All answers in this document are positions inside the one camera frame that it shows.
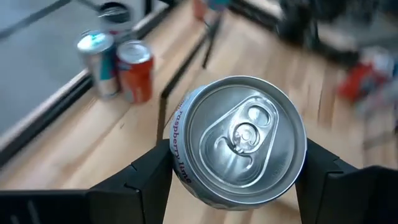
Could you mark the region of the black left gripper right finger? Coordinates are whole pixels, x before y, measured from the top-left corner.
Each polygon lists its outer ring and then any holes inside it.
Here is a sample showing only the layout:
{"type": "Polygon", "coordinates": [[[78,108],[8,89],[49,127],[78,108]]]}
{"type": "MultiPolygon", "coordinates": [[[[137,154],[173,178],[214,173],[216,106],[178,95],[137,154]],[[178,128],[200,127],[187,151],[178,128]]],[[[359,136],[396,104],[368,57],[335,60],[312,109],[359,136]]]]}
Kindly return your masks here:
{"type": "Polygon", "coordinates": [[[295,183],[302,223],[397,223],[397,171],[357,169],[312,140],[295,183]]]}

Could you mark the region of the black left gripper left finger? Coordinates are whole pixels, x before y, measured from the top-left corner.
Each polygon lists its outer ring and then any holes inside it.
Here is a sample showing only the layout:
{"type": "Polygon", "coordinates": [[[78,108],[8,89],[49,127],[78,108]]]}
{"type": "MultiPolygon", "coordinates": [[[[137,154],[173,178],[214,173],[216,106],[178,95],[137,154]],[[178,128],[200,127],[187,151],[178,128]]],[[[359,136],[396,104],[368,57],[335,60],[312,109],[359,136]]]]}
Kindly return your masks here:
{"type": "Polygon", "coordinates": [[[171,183],[163,139],[90,189],[1,191],[1,223],[162,223],[171,183]]]}

